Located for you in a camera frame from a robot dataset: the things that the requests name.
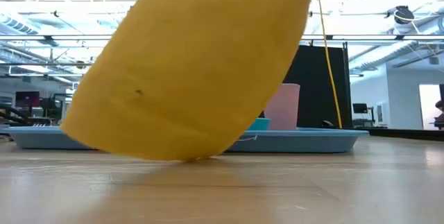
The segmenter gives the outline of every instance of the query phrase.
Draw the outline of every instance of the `pink cup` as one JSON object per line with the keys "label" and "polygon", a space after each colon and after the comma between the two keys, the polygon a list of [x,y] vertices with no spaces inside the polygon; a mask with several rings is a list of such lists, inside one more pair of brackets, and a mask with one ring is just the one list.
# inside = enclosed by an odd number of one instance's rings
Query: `pink cup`
{"label": "pink cup", "polygon": [[295,130],[298,125],[300,86],[282,84],[264,110],[269,130]]}

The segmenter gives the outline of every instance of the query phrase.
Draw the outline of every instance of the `black curtain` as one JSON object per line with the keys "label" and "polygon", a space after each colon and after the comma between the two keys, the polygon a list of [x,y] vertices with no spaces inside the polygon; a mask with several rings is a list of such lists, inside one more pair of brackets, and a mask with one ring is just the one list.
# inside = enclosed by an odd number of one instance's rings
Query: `black curtain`
{"label": "black curtain", "polygon": [[[344,48],[329,48],[330,64],[344,128],[352,127],[348,55]],[[300,85],[298,127],[319,128],[323,121],[339,126],[325,48],[299,46],[284,83]]]}

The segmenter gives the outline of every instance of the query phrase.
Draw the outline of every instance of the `yellow fabric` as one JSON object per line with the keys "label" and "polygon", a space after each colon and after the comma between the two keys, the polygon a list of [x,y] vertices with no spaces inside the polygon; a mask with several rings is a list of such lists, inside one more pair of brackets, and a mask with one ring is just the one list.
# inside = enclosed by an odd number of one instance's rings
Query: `yellow fabric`
{"label": "yellow fabric", "polygon": [[310,0],[138,0],[62,129],[111,153],[194,160],[231,146],[287,72]]}

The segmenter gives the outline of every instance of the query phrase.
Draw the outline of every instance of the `wooden surface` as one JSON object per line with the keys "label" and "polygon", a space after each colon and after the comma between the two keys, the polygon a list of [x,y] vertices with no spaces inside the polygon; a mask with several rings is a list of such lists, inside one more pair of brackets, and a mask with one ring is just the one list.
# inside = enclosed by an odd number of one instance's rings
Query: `wooden surface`
{"label": "wooden surface", "polygon": [[3,142],[0,190],[2,224],[442,224],[444,143],[367,138],[346,155],[165,164]]}

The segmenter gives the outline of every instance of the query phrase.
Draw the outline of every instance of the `light blue tray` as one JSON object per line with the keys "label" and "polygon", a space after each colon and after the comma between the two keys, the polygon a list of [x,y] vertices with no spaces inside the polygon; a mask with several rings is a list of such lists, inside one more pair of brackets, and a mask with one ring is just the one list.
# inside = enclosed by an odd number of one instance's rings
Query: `light blue tray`
{"label": "light blue tray", "polygon": [[[59,127],[16,127],[3,130],[21,148],[89,150],[66,136]],[[249,130],[228,152],[344,153],[367,131],[299,128],[294,131]]]}
{"label": "light blue tray", "polygon": [[292,131],[245,131],[228,152],[242,153],[344,153],[367,131],[298,128]]}

